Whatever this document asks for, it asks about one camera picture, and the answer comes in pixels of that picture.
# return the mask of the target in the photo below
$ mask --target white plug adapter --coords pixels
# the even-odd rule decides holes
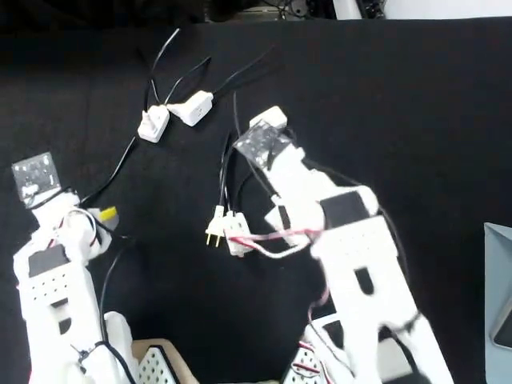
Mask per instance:
[[[158,142],[169,122],[169,111],[165,106],[151,106],[142,112],[142,120],[137,132],[148,142]]]
[[[273,128],[277,130],[281,130],[285,128],[286,125],[288,125],[288,118],[282,112],[281,108],[279,108],[278,106],[273,106],[272,108],[269,108],[265,112],[261,112],[255,118],[252,118],[249,121],[249,127],[255,126],[261,120],[270,124]]]
[[[243,257],[247,252],[251,252],[252,248],[232,242],[230,236],[247,236],[250,235],[249,225],[245,215],[242,212],[234,214],[232,210],[226,212],[224,216],[224,233],[227,238],[227,245],[230,248],[230,253],[233,256]]]
[[[212,109],[214,95],[200,90],[181,104],[167,104],[167,109],[188,126],[195,126]]]

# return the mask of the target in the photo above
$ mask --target yellow connector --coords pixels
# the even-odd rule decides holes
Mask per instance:
[[[106,222],[108,220],[111,220],[112,218],[115,218],[118,215],[118,210],[115,206],[110,206],[105,210],[102,210],[99,213],[99,220],[101,222]]]

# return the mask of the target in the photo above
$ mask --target power plug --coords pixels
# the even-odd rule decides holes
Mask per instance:
[[[169,123],[169,111],[165,106],[151,106],[142,112],[142,120],[137,132],[140,138],[148,142],[158,142]]]
[[[195,126],[213,107],[214,95],[200,90],[181,104],[167,104],[167,109],[188,126]]]
[[[215,206],[214,217],[210,220],[205,232],[207,235],[206,245],[208,246],[211,237],[215,236],[217,238],[215,246],[218,246],[221,238],[224,237],[224,206]]]

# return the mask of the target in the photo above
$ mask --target black fabric surface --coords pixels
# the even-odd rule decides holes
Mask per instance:
[[[35,223],[10,164],[50,150],[62,184],[91,192],[140,122],[146,72],[135,48],[154,54],[170,32],[0,38],[2,382],[26,382],[30,370],[12,255]],[[157,76],[164,90],[212,55],[202,84],[211,90],[275,44],[267,63],[278,70],[239,90],[244,126],[280,105],[310,158],[374,189],[400,230],[411,289],[455,382],[482,383],[482,225],[512,222],[511,35],[510,19],[197,26]],[[204,382],[279,378],[323,284],[308,254],[238,260],[206,248],[233,127],[230,95],[195,128],[172,119],[98,201],[115,204],[120,232],[141,243],[120,262],[107,309],[127,317],[134,338],[171,340]],[[237,168],[240,180],[246,165]],[[253,231],[269,230],[268,206],[249,182],[242,207]],[[112,257],[92,261],[97,284]]]

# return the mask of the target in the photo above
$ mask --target red and white wire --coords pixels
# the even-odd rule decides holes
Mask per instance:
[[[278,238],[285,238],[287,236],[295,236],[295,235],[309,235],[313,236],[316,234],[320,234],[320,230],[282,230],[279,232],[273,232],[271,234],[248,234],[243,236],[228,236],[228,240],[232,242],[236,242],[242,246],[246,246],[253,250],[257,250],[261,254],[264,254],[268,258],[284,258],[286,256],[290,256],[291,254],[296,254],[297,252],[305,249],[310,241],[304,242],[303,244],[299,244],[298,246],[292,246],[291,248],[284,250],[282,252],[270,252],[263,246],[260,246],[256,242],[265,241],[265,240],[275,240]]]

